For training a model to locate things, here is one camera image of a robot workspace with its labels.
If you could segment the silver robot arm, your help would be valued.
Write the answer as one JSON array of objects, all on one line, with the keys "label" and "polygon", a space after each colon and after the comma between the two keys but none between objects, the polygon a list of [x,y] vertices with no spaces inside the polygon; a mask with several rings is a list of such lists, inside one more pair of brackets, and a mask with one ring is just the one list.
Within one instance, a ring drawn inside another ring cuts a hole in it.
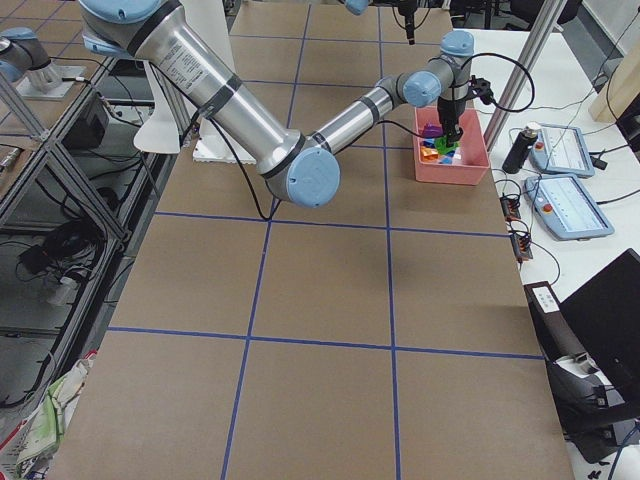
[{"label": "silver robot arm", "polygon": [[396,19],[396,23],[405,32],[409,45],[415,44],[415,14],[418,2],[415,0],[345,0],[345,8],[353,15],[361,15],[369,6],[389,7]]},{"label": "silver robot arm", "polygon": [[210,122],[218,123],[256,161],[270,192],[316,208],[340,183],[336,153],[402,104],[436,104],[448,144],[462,136],[469,97],[473,36],[452,31],[440,53],[414,72],[387,76],[319,130],[284,127],[188,25],[178,1],[83,1],[85,45],[103,55],[125,53],[155,66]]}]

